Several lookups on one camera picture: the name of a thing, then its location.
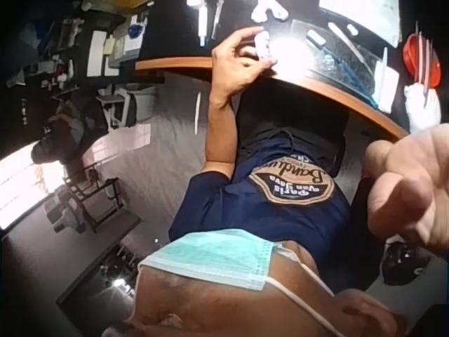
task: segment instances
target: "light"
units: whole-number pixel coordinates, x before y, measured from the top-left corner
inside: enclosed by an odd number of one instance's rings
[[[126,282],[124,279],[116,279],[114,283],[112,283],[113,286],[119,287],[126,285]]]

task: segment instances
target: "bright window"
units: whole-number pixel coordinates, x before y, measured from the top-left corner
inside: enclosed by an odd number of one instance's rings
[[[0,161],[0,227],[3,230],[64,183],[64,167],[58,161],[33,163],[34,144]]]

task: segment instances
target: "grey floor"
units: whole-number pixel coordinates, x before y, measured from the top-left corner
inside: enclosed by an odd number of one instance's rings
[[[122,142],[117,146],[127,150],[102,166],[105,177],[120,178],[127,207],[144,221],[130,233],[134,238],[128,238],[129,244],[140,245],[143,253],[151,253],[168,242],[168,228],[189,179],[199,172],[203,163],[210,85],[187,77],[167,75],[165,84],[158,90],[153,117],[148,121],[151,126],[149,142],[127,147],[123,145],[123,141],[129,141],[127,138],[115,137],[112,142]],[[198,92],[201,92],[202,99],[198,134],[195,135]],[[363,131],[371,132],[367,123],[351,114],[345,131],[347,148],[344,162],[336,178],[349,202],[354,198],[360,181],[361,161],[370,142]],[[445,300],[447,276],[442,278],[446,275],[447,264],[435,259],[431,268],[418,277],[418,282],[395,288],[385,286],[379,278],[371,287],[371,293],[413,323],[429,305],[439,299]],[[418,303],[411,305],[415,299]]]

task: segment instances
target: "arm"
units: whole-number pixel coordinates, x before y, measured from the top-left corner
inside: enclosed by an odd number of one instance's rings
[[[212,89],[206,136],[206,162],[201,172],[217,171],[229,179],[234,173],[237,127],[231,98],[276,63],[272,59],[256,61],[246,56],[246,54],[253,55],[255,51],[248,50],[247,47],[240,48],[243,39],[251,38],[262,30],[261,27],[238,30],[212,52]]]

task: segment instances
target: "surgical mask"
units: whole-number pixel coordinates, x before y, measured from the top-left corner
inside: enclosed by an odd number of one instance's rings
[[[266,283],[276,287],[293,302],[306,310],[336,336],[344,337],[324,317],[299,296],[268,275],[272,253],[297,262],[331,296],[332,291],[290,249],[244,230],[196,232],[147,256],[139,267],[147,265],[173,274],[203,281],[261,291]]]

